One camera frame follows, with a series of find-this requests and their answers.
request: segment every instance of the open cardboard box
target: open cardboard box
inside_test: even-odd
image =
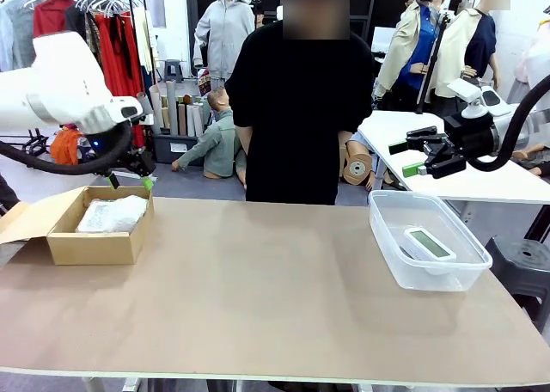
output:
[[[76,233],[93,199],[116,200],[135,195],[147,210],[132,233]],[[153,199],[143,187],[82,187],[38,203],[19,203],[0,218],[0,244],[46,237],[56,265],[132,265],[153,218]]]

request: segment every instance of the orange cloth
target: orange cloth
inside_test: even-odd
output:
[[[74,166],[78,164],[78,139],[83,134],[78,130],[64,128],[53,140],[50,152],[57,164]]]

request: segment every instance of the beige table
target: beige table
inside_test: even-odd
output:
[[[135,266],[0,272],[0,368],[85,377],[550,383],[550,348],[487,272],[401,289],[368,209],[155,199]]]

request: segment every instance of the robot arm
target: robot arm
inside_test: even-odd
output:
[[[98,158],[77,166],[45,162],[0,142],[0,154],[30,167],[61,175],[125,167],[142,177],[155,168],[131,150],[131,124],[143,114],[133,97],[113,97],[101,68],[83,39],[61,33],[34,40],[37,58],[26,69],[0,73],[0,126],[9,131],[73,123]]]
[[[439,179],[466,169],[502,168],[514,150],[533,144],[550,144],[550,76],[542,78],[514,110],[491,88],[477,88],[463,80],[449,86],[468,103],[461,113],[444,117],[445,133],[437,128],[409,132],[406,141],[390,146],[390,154],[423,151],[425,162],[403,168],[405,177],[432,175]],[[479,160],[495,156],[491,162]]]

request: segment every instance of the box flap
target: box flap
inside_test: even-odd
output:
[[[10,211],[0,217],[0,233],[8,228],[28,207],[29,203],[20,201]]]
[[[86,187],[81,187],[48,197],[26,208],[22,206],[5,222],[5,229],[0,228],[0,244],[47,236],[69,206],[85,189]]]

